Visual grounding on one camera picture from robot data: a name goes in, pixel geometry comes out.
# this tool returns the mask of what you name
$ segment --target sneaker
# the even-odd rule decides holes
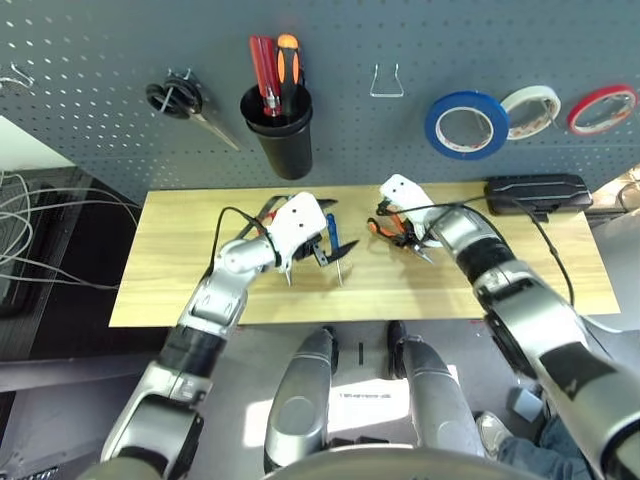
[[[478,426],[480,440],[482,440],[487,458],[497,460],[502,442],[509,437],[513,437],[513,434],[504,426],[504,423],[491,412],[482,413],[476,419],[476,425]]]
[[[389,354],[389,376],[391,378],[406,378],[407,373],[402,361],[404,339],[407,329],[404,322],[394,320],[387,327],[387,350]]]

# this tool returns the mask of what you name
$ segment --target screwdriver handle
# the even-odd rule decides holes
[[[251,35],[249,48],[260,96],[264,101],[264,114],[275,117],[280,114],[280,83],[276,72],[273,39]]]
[[[333,213],[327,214],[327,230],[329,231],[331,251],[336,252],[340,248],[340,241],[338,240],[338,227],[336,226],[336,219]]]
[[[291,117],[296,113],[296,94],[300,83],[298,39],[288,33],[280,35],[276,57],[282,114]]]

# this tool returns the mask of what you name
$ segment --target cable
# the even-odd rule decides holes
[[[40,210],[50,210],[52,208],[60,208],[60,207],[70,207],[72,205],[88,205],[88,204],[93,204],[93,205],[119,205],[119,206],[124,206],[126,205],[127,207],[130,208],[138,208],[141,209],[141,207],[139,205],[136,205],[135,203],[119,203],[119,202],[110,202],[108,200],[79,200],[77,202],[64,202],[64,203],[57,203],[55,205],[44,205],[42,207],[33,207],[31,209],[32,212],[37,212]],[[16,213],[25,213],[26,210],[19,210]]]
[[[19,213],[26,213],[27,214],[27,218],[26,218],[26,223],[24,225],[24,227],[22,228],[22,231],[16,236],[16,238],[14,239],[14,241],[11,243],[11,245],[9,245],[6,249],[3,255],[7,255],[11,252],[11,250],[18,245],[18,243],[22,240],[22,237],[24,236],[25,232],[27,231],[28,225],[31,225],[31,199],[29,198],[29,188],[27,187],[27,182],[24,181],[24,178],[22,177],[22,175],[20,174],[12,174],[12,175],[8,175],[8,176],[4,176],[4,171],[3,171],[3,175],[2,175],[2,179],[4,180],[5,178],[17,178],[20,183],[22,184],[22,188],[25,192],[25,195],[27,196],[27,209],[22,211],[22,212],[16,212],[16,214]],[[28,247],[29,244],[31,243],[31,239],[33,238],[33,228],[31,228],[30,230],[30,237],[27,240],[27,242],[25,242],[25,244],[23,245],[23,247],[19,250],[19,253],[24,252]]]
[[[36,193],[47,193],[47,192],[97,192],[97,193],[102,193],[103,195],[108,195],[109,197],[115,199],[118,204],[122,205],[122,207],[127,211],[129,216],[131,217],[131,220],[133,221],[134,225],[136,227],[138,226],[138,220],[136,219],[135,215],[133,214],[133,212],[130,209],[130,205],[132,205],[132,204],[128,204],[128,203],[124,202],[120,197],[118,197],[117,195],[114,195],[111,192],[108,192],[107,190],[103,190],[101,188],[67,188],[67,187],[62,187],[62,188],[42,188],[40,190],[33,190],[33,191],[29,192],[29,195],[35,195]],[[19,198],[25,197],[25,196],[26,196],[26,194],[16,195],[15,197],[12,197],[9,200],[6,200],[6,201],[0,203],[0,208],[6,207],[8,204],[18,200]]]
[[[276,266],[278,263],[280,263],[279,261],[279,254],[278,251],[276,250],[275,245],[273,244],[273,240],[271,240],[271,237],[267,234],[267,229],[264,227],[264,225],[262,225],[262,223],[260,223],[260,220],[258,220],[257,218],[252,217],[251,215],[249,215],[248,213],[243,212],[242,210],[240,210],[239,208],[236,207],[224,207],[221,211],[220,211],[220,215],[218,215],[218,221],[216,223],[216,231],[214,233],[213,236],[213,247],[211,249],[211,261],[209,264],[209,270],[213,270],[213,265],[214,265],[214,261],[216,258],[216,250],[218,250],[218,240],[220,237],[220,227],[222,225],[222,218],[224,217],[224,214],[231,210],[232,212],[236,212],[237,214],[239,214],[240,216],[242,216],[247,222],[249,222],[251,225],[253,225],[256,230],[258,230],[258,232],[260,234],[265,234],[265,237],[267,239],[267,241],[269,242],[269,245],[271,246],[271,249],[273,250],[273,253],[276,257]]]
[[[57,278],[28,278],[28,277],[17,277],[14,275],[5,275],[4,273],[0,273],[0,278],[6,278],[8,280],[16,280],[18,282],[34,282],[34,283],[58,283],[62,285],[75,285],[76,287],[92,287],[97,288],[98,290],[118,290],[119,285],[97,285],[92,283],[79,283],[79,282],[71,282],[68,280],[58,280]]]
[[[602,350],[604,352],[604,354],[607,357],[609,357],[609,360],[613,360],[613,357],[609,353],[609,350],[604,348],[604,345],[602,344],[602,342],[600,340],[598,340],[598,337],[596,337],[595,334],[591,331],[591,329],[587,326],[587,324],[590,323],[590,322],[586,318],[584,318],[583,316],[580,316],[580,318],[582,319],[582,325],[584,326],[584,329],[587,331],[589,336],[598,344],[598,346],[600,347],[600,350]]]
[[[53,270],[54,272],[60,273],[62,275],[65,275],[66,277],[70,278],[71,280],[75,280],[76,282],[81,283],[81,284],[83,284],[83,285],[85,285],[87,287],[95,287],[95,288],[110,289],[110,290],[117,290],[118,289],[118,285],[101,285],[101,284],[91,283],[91,282],[88,282],[87,280],[83,280],[82,278],[76,277],[75,275],[71,275],[70,273],[65,272],[61,268],[57,268],[57,267],[54,267],[52,265],[47,265],[46,263],[36,262],[35,260],[28,260],[26,258],[20,258],[20,257],[13,258],[13,260],[17,260],[19,262],[27,263],[29,265],[35,265],[36,267]]]
[[[69,281],[69,280],[57,280],[57,279],[48,279],[48,278],[28,278],[28,277],[21,277],[21,276],[16,276],[16,275],[7,275],[7,274],[1,274],[0,273],[0,278],[6,278],[9,280],[16,280],[16,281],[29,281],[29,282],[35,282],[35,283],[55,283],[55,284],[64,284],[64,285],[77,285],[77,286],[86,286],[86,287],[92,287],[92,288],[96,288],[96,289],[100,289],[100,290],[117,290],[119,288],[119,285],[100,285],[100,284],[94,284],[91,282],[88,282],[86,280],[83,280],[79,277],[76,277],[75,275],[72,275],[68,272],[65,272],[64,270],[54,267],[52,265],[47,265],[45,263],[42,262],[37,262],[34,260],[29,260],[29,259],[25,259],[22,257],[19,257],[19,255],[24,252],[29,245],[31,244],[31,241],[33,240],[33,236],[34,236],[34,232],[33,232],[33,226],[31,225],[31,213],[34,210],[47,210],[50,208],[60,208],[60,207],[65,207],[65,206],[69,206],[69,205],[80,205],[80,204],[113,204],[113,205],[120,205],[123,208],[125,208],[125,210],[127,210],[127,213],[129,214],[129,216],[131,217],[131,220],[134,222],[134,224],[137,226],[137,220],[135,218],[135,216],[133,215],[133,212],[130,210],[130,208],[140,208],[138,205],[135,204],[130,204],[130,203],[125,203],[123,202],[119,197],[117,197],[116,195],[112,194],[111,192],[108,192],[106,190],[102,190],[102,189],[98,189],[98,188],[47,188],[47,189],[40,189],[40,190],[35,190],[35,191],[29,191],[29,188],[27,186],[27,183],[25,182],[24,178],[19,175],[19,174],[12,174],[12,175],[8,175],[5,176],[5,172],[4,170],[0,170],[0,186],[2,185],[2,182],[4,181],[5,178],[17,178],[20,183],[22,184],[24,193],[20,194],[20,195],[16,195],[12,198],[10,198],[9,200],[4,201],[3,203],[0,204],[0,208],[1,207],[6,207],[8,204],[16,201],[19,198],[24,197],[26,199],[26,203],[27,203],[27,208],[24,210],[20,210],[18,212],[0,212],[0,220],[5,220],[8,218],[15,218],[21,222],[24,223],[24,227],[22,229],[22,231],[20,232],[20,234],[17,236],[17,238],[13,241],[13,243],[11,245],[9,245],[9,247],[4,251],[4,253],[0,254],[0,265],[6,264],[7,262],[10,261],[20,261],[20,262],[24,262],[30,265],[34,265],[40,268],[45,268],[45,269],[49,269],[51,271],[54,271],[56,273],[59,273],[61,275],[64,275],[66,277],[68,277],[69,279],[73,280],[73,281]],[[78,201],[78,202],[66,202],[66,203],[61,203],[61,204],[56,204],[56,205],[46,205],[44,207],[35,207],[32,208],[31,206],[31,198],[30,196],[36,193],[44,193],[44,192],[51,192],[51,191],[95,191],[98,193],[102,193],[105,195],[108,195],[109,197],[112,197],[116,200],[116,202],[108,202],[108,201],[104,201],[104,200],[83,200],[83,201]],[[19,214],[24,214],[26,213],[27,216],[26,218],[21,217]],[[22,245],[22,247],[20,247],[18,249],[18,251],[11,253],[11,250],[21,241],[21,239],[24,236],[24,233],[28,231],[28,238],[27,240],[24,242],[24,244]]]
[[[27,229],[27,231],[29,232],[29,236],[27,237],[27,241],[24,243],[24,245],[22,247],[20,247],[18,249],[17,252],[15,252],[12,255],[9,255],[9,250],[11,250],[11,248],[13,248],[14,244],[11,244],[9,246],[9,248],[7,248],[4,253],[0,254],[0,257],[7,257],[7,258],[1,258],[0,259],[0,265],[4,265],[5,263],[9,262],[11,260],[12,257],[16,257],[18,255],[20,255],[22,252],[24,252],[29,245],[31,244],[31,240],[33,239],[33,227],[31,226],[31,223],[27,222],[27,219],[24,217],[21,217],[20,215],[17,215],[15,213],[11,213],[11,212],[0,212],[0,215],[2,215],[2,217],[0,217],[0,220],[4,220],[6,218],[15,218],[16,220],[20,220],[21,222],[24,222],[25,227]],[[21,238],[22,235],[24,233],[24,229],[22,230],[22,232],[20,233],[20,235],[18,235],[18,238]]]
[[[531,219],[531,221],[535,225],[536,229],[538,230],[538,232],[542,236],[543,240],[547,244],[547,247],[549,247],[549,253],[554,258],[556,264],[558,265],[558,268],[559,268],[560,272],[562,273],[562,276],[563,276],[564,281],[565,281],[565,283],[567,285],[567,290],[568,290],[568,293],[569,293],[569,303],[571,304],[571,306],[574,306],[575,305],[575,291],[573,289],[573,283],[571,282],[571,277],[569,276],[569,272],[567,272],[567,269],[564,266],[564,263],[562,262],[562,259],[560,258],[560,254],[558,253],[558,250],[554,246],[553,242],[551,241],[551,239],[549,238],[547,233],[544,231],[544,228],[542,228],[542,225],[540,224],[538,219],[535,217],[535,215],[533,215],[526,206],[524,206],[521,202],[519,202],[518,200],[516,200],[513,197],[509,197],[509,196],[506,196],[506,195],[505,196],[502,196],[502,195],[481,195],[481,196],[477,196],[477,197],[468,198],[468,199],[462,200],[460,202],[436,203],[436,204],[432,204],[432,205],[423,205],[421,207],[407,208],[405,210],[396,210],[396,211],[393,211],[393,212],[385,213],[385,215],[389,216],[389,215],[393,215],[393,214],[415,212],[415,211],[418,211],[418,210],[426,210],[426,209],[430,209],[430,208],[446,208],[446,207],[449,207],[441,215],[436,217],[436,219],[433,222],[430,222],[429,228],[427,229],[427,231],[425,233],[425,236],[428,236],[431,233],[431,230],[433,230],[434,226],[438,222],[440,222],[443,218],[445,218],[447,215],[449,215],[451,212],[453,212],[456,208],[466,208],[466,209],[474,212],[476,215],[480,216],[480,218],[482,218],[484,221],[486,221],[489,224],[489,226],[496,232],[496,235],[498,235],[498,237],[506,244],[507,242],[505,241],[504,237],[502,237],[502,235],[500,234],[498,229],[489,221],[489,219],[486,216],[484,216],[481,212],[477,211],[476,209],[471,208],[471,207],[466,205],[467,203],[470,203],[470,202],[476,202],[478,200],[487,200],[487,199],[507,200],[507,201],[513,203],[514,205],[516,205],[520,210],[522,210]]]

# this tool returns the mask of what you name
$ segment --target black scissors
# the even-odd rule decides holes
[[[240,151],[240,147],[224,132],[219,122],[207,120],[202,115],[202,95],[188,78],[170,75],[164,86],[156,83],[147,85],[145,94],[149,104],[158,112],[180,120],[193,120],[234,150]]]

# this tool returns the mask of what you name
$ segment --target red tape roll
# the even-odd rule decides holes
[[[591,108],[594,104],[613,97],[624,97],[624,105],[613,112],[611,116],[593,125],[578,126],[578,118],[585,110]],[[595,135],[596,133],[606,132],[610,128],[624,122],[633,109],[638,104],[638,94],[630,85],[611,85],[609,87],[600,88],[584,97],[578,104],[571,109],[567,116],[569,130],[576,135]]]

